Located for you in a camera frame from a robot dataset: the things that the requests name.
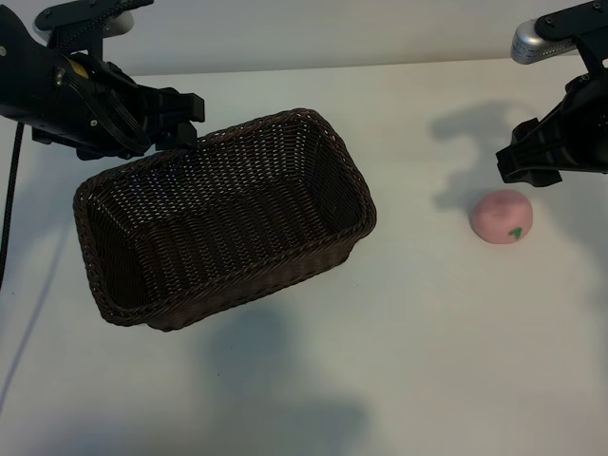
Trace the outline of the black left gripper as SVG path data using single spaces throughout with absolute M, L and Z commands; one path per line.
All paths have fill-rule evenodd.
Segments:
M 72 147 L 82 161 L 141 157 L 152 143 L 157 151 L 195 147 L 197 129 L 190 122 L 205 122 L 205 101 L 167 87 L 161 90 L 161 110 L 184 123 L 151 140 L 138 86 L 108 65 L 76 53 L 53 65 L 51 90 L 32 138 Z

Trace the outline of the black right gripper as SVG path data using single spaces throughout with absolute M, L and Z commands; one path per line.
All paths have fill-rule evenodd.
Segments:
M 504 183 L 550 186 L 560 171 L 607 172 L 607 73 L 585 74 L 541 121 L 518 124 L 511 145 L 496 153 Z

